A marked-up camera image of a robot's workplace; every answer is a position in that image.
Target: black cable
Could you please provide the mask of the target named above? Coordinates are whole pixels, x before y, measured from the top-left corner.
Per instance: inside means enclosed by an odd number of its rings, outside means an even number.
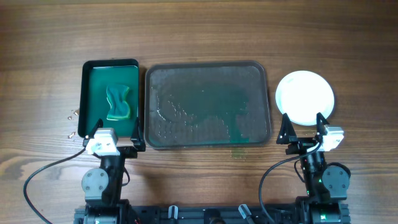
[[[278,208],[269,208],[268,210],[273,210],[273,211],[279,212],[279,213],[281,213],[281,214],[292,214],[291,211],[286,211],[286,210],[278,209]]]
[[[124,187],[124,186],[126,186],[127,184],[130,183],[130,175],[129,175],[129,172],[127,171],[126,168],[124,168],[124,172],[125,172],[126,175],[127,175],[127,183],[122,184],[122,187]]]
[[[298,177],[300,178],[301,182],[305,183],[303,177],[300,175],[300,173],[299,173],[299,171],[297,170],[297,167],[296,167],[298,161],[300,161],[300,159],[297,159],[297,160],[294,162],[294,171],[296,171],[296,174],[297,174]]]
[[[33,174],[31,174],[31,175],[27,178],[27,180],[25,181],[25,184],[24,184],[24,196],[25,196],[25,200],[26,200],[26,202],[29,204],[29,206],[30,206],[30,208],[33,210],[33,212],[35,212],[36,215],[39,216],[45,223],[47,223],[47,224],[52,224],[50,221],[48,221],[46,218],[44,218],[44,216],[33,206],[32,202],[30,201],[29,197],[27,196],[27,191],[26,191],[26,189],[27,189],[27,184],[28,184],[29,181],[30,181],[36,174],[38,174],[39,172],[42,172],[43,170],[45,170],[45,169],[47,169],[47,168],[49,168],[49,167],[52,167],[52,166],[54,166],[54,165],[57,165],[57,164],[60,164],[60,163],[62,163],[62,162],[65,162],[65,161],[68,161],[68,160],[70,160],[70,159],[73,159],[73,158],[79,156],[80,154],[82,154],[85,150],[86,150],[86,148],[84,148],[83,150],[81,150],[80,152],[76,153],[76,154],[73,155],[73,156],[70,156],[70,157],[68,157],[68,158],[61,159],[60,161],[53,162],[53,163],[51,163],[51,164],[49,164],[49,165],[43,166],[42,168],[38,169],[38,170],[35,171]]]
[[[265,178],[267,177],[267,175],[269,174],[269,172],[271,172],[271,171],[272,171],[273,169],[275,169],[276,167],[278,167],[278,166],[280,166],[280,165],[282,165],[282,164],[284,164],[284,163],[286,163],[286,162],[290,162],[290,161],[293,161],[293,160],[296,160],[296,159],[301,159],[301,158],[303,158],[303,157],[305,157],[305,156],[309,156],[309,155],[311,155],[311,154],[317,152],[318,149],[321,147],[321,145],[322,145],[322,140],[318,142],[318,146],[317,146],[314,150],[312,150],[312,151],[310,151],[310,152],[307,152],[306,154],[302,154],[302,155],[300,155],[300,156],[294,156],[294,157],[291,157],[291,158],[289,158],[289,159],[285,159],[285,160],[283,160],[283,161],[280,161],[280,162],[274,164],[272,167],[270,167],[270,168],[267,170],[267,172],[262,176],[262,178],[261,178],[261,180],[260,180],[260,186],[259,186],[259,201],[260,201],[260,206],[261,206],[261,208],[262,208],[262,212],[264,212],[264,213],[266,214],[267,218],[269,219],[269,221],[271,221],[271,223],[275,223],[275,221],[274,221],[274,219],[268,214],[267,209],[266,209],[266,206],[264,205],[264,202],[262,201],[262,195],[261,195],[262,184],[264,183]]]

